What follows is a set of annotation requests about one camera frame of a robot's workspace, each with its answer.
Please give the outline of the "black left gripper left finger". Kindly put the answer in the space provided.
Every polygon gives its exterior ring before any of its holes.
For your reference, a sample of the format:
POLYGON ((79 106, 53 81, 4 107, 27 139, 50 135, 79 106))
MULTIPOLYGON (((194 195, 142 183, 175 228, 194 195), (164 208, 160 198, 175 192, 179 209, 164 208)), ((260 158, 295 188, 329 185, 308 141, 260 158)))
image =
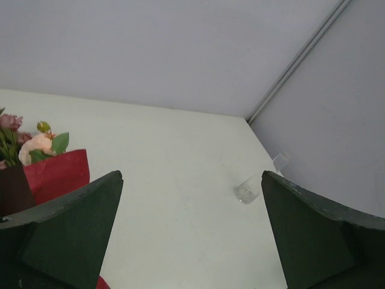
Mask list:
POLYGON ((1 219, 1 288, 96 288, 123 189, 112 171, 1 219))

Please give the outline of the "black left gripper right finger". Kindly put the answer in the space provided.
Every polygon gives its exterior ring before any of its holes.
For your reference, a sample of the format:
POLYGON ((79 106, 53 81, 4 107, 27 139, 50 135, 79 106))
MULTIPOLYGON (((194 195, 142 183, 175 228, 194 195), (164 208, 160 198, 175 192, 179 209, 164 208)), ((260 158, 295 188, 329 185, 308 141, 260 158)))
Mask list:
POLYGON ((262 192, 288 288, 384 288, 384 219, 270 171, 262 192))

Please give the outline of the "red paper flower wrapping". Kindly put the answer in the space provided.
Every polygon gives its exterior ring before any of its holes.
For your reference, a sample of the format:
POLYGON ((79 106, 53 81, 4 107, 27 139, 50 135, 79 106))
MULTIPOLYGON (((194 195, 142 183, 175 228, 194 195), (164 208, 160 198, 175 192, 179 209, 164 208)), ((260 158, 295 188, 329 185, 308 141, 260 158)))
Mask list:
POLYGON ((90 180, 87 153, 77 150, 1 171, 1 219, 78 190, 90 180))

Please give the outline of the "peach artificial flower stem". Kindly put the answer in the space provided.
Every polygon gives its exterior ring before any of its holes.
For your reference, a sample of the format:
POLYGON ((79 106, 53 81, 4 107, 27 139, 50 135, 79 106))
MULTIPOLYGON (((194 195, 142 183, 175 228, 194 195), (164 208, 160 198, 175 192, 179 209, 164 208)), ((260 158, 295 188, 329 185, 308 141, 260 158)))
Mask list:
POLYGON ((23 166, 63 154, 68 148, 70 142, 68 132, 54 134, 50 124, 45 121, 37 123, 37 130, 38 134, 27 140, 19 151, 19 161, 23 166))

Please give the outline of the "clear glass vase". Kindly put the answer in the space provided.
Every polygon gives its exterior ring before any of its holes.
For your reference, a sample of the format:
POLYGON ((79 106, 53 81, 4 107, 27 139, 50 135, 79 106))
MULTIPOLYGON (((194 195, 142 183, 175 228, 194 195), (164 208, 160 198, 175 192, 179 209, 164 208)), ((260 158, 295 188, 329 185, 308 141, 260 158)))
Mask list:
MULTIPOLYGON (((273 158, 274 170, 282 175, 282 170, 290 163, 291 157, 286 152, 281 152, 273 158)), ((235 190, 236 198, 243 204, 252 203, 262 193, 262 175, 254 174, 240 184, 235 190)))

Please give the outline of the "mauve artificial flower stem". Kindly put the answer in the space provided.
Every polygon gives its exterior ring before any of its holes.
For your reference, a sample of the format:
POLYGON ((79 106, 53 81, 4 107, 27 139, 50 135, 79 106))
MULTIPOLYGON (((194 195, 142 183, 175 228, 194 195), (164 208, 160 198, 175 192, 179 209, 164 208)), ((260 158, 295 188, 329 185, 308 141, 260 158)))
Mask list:
POLYGON ((5 114, 1 107, 1 170, 20 163, 19 151, 24 143, 32 139, 28 132, 20 131, 23 117, 5 114))

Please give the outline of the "aluminium corner frame post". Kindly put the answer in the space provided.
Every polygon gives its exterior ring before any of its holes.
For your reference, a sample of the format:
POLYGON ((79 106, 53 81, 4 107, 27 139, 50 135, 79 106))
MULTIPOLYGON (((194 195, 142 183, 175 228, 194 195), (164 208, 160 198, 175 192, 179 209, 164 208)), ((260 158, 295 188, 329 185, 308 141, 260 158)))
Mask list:
POLYGON ((279 75, 276 81, 272 84, 269 90, 264 94, 262 99, 257 103, 256 107, 245 119, 249 126, 251 126, 258 116, 262 113, 265 107, 273 100, 278 94, 280 89, 286 84, 292 74, 299 68, 300 64, 311 53, 318 42, 324 37, 327 31, 337 21, 339 16, 345 11, 345 9, 352 3, 352 0, 340 0, 331 9, 325 19, 319 24, 317 29, 309 37, 306 43, 295 54, 291 62, 285 67, 283 72, 279 75))

